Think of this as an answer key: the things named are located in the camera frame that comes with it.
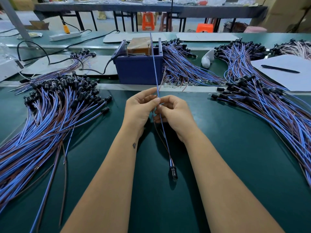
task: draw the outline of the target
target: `pen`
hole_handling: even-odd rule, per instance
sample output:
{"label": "pen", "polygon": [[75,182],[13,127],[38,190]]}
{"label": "pen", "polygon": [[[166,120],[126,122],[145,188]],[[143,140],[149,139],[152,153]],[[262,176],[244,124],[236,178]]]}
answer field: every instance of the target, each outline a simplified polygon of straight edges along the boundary
{"label": "pen", "polygon": [[298,72],[298,71],[296,71],[296,70],[283,69],[283,68],[274,67],[274,66],[269,66],[269,65],[261,65],[261,67],[263,67],[263,68],[265,68],[265,69],[280,70],[280,71],[289,72],[289,73],[294,73],[294,74],[299,74],[299,73],[300,73],[300,72]]}

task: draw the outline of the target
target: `cardboard sheet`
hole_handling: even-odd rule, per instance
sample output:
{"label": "cardboard sheet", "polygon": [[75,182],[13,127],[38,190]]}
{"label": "cardboard sheet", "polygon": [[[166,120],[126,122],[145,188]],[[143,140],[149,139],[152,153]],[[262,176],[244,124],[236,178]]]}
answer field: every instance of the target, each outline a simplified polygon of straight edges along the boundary
{"label": "cardboard sheet", "polygon": [[186,42],[230,42],[238,39],[232,33],[178,33],[176,37]]}
{"label": "cardboard sheet", "polygon": [[[159,38],[161,38],[161,41],[167,41],[166,36],[163,33],[151,33],[152,35],[152,41],[158,42]],[[120,43],[124,39],[126,39],[127,42],[130,42],[133,38],[143,38],[143,37],[149,37],[150,33],[111,33],[104,37],[103,42],[104,43]]]}
{"label": "cardboard sheet", "polygon": [[[61,61],[64,60],[66,58],[69,58],[69,55],[50,55],[50,61],[53,62],[57,62],[57,61]],[[97,55],[94,58],[90,58],[87,62],[84,62],[84,68],[85,69],[93,69],[93,70],[97,70],[101,73],[104,72],[105,66],[108,62],[108,60],[111,58],[110,55]],[[47,57],[43,57],[40,58],[39,60],[37,60],[36,62],[34,62],[32,65],[28,66],[27,68],[25,68],[24,70],[22,70],[23,74],[46,74],[46,73],[50,73],[53,72],[55,70],[59,70],[61,68],[65,68],[70,66],[72,63],[72,60],[67,60],[58,64],[54,64],[54,65],[48,65],[48,58]],[[77,68],[75,71],[77,73],[77,75],[83,75],[83,74],[87,74],[87,75],[98,75],[98,73],[94,72],[94,71],[89,71],[89,70],[79,70],[81,69],[82,66],[79,66],[79,68]],[[109,65],[107,66],[106,72],[104,75],[115,75],[117,74],[117,69],[114,65],[113,62],[110,62]]]}
{"label": "cardboard sheet", "polygon": [[[311,91],[311,61],[295,55],[280,55],[263,60],[252,61],[252,65],[277,81],[290,91]],[[296,70],[299,74],[280,70],[265,69],[261,65],[274,66],[289,70]]]}

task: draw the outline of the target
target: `floor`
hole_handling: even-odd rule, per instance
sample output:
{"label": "floor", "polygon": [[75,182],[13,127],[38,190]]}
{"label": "floor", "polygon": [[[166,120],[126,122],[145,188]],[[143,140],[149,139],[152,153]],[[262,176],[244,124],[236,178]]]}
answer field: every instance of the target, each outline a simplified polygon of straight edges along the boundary
{"label": "floor", "polygon": [[[105,31],[111,31],[115,29],[115,20],[113,19],[113,15],[112,12],[107,13],[107,17],[110,17],[110,19],[106,19],[106,20],[98,20],[98,11],[93,11],[94,17],[95,17],[95,22],[97,25],[97,29],[98,30],[105,30]],[[33,11],[17,11],[17,15],[19,16],[19,18],[21,19],[23,24],[30,24],[29,20],[38,20],[37,16],[33,13]],[[93,31],[95,31],[94,28],[94,24],[91,18],[91,13],[90,12],[80,12],[80,16],[84,25],[85,29],[91,29]],[[10,22],[9,18],[7,17],[7,15],[3,14],[0,15],[0,17],[2,18],[2,20],[0,20],[0,31],[4,31],[4,30],[8,30],[13,28],[14,26],[12,25],[12,23]],[[76,26],[79,28],[79,23],[77,21],[76,17],[64,17],[65,22]],[[233,19],[222,19],[220,22],[220,27],[219,27],[219,31],[222,32],[223,28],[224,28],[224,23],[227,21],[232,21]],[[244,23],[250,23],[251,19],[237,19],[237,21],[239,22],[244,22]],[[63,30],[63,25],[62,22],[60,20],[60,17],[55,16],[55,17],[51,17],[51,18],[47,18],[45,19],[45,22],[49,22],[49,29],[50,30],[55,30],[55,31],[62,31]],[[118,27],[120,31],[123,31],[123,26],[122,26],[122,18],[121,17],[117,17],[117,22],[118,22]],[[179,19],[173,19],[172,21],[172,26],[173,26],[173,32],[178,32],[179,31]],[[155,32],[159,31],[159,27],[160,27],[160,23],[161,23],[161,17],[158,18],[156,26],[155,26]],[[204,19],[197,19],[197,18],[187,18],[186,21],[186,26],[185,26],[185,32],[187,31],[195,31],[197,24],[198,23],[204,23]],[[125,30],[127,32],[131,32],[132,31],[132,27],[131,27],[131,19],[128,18],[124,18],[124,24],[125,24]],[[68,26],[70,31],[76,31],[76,29],[74,27]],[[142,31],[142,26],[139,25],[138,26],[138,31]]]}

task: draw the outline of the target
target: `power strip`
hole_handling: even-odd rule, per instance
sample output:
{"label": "power strip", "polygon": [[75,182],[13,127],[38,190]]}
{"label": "power strip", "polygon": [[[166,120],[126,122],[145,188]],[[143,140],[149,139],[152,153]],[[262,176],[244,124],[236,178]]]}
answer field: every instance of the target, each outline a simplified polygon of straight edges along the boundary
{"label": "power strip", "polygon": [[50,41],[55,42],[55,41],[60,41],[64,39],[71,39],[71,38],[76,38],[80,37],[81,34],[79,32],[72,32],[72,33],[61,33],[61,34],[56,34],[50,36]]}

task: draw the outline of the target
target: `blue bin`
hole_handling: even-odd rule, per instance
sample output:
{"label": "blue bin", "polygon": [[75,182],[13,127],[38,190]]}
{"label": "blue bin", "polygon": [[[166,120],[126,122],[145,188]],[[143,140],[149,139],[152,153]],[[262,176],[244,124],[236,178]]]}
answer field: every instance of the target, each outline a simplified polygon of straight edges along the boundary
{"label": "blue bin", "polygon": [[[126,40],[123,40],[111,56],[114,58],[118,54],[126,53]],[[159,39],[159,47],[153,48],[155,56],[155,68],[160,85],[163,78],[163,53],[161,39]],[[138,85],[156,85],[156,75],[153,65],[152,52],[147,55],[122,55],[113,60],[120,83],[122,84],[138,84]]]}

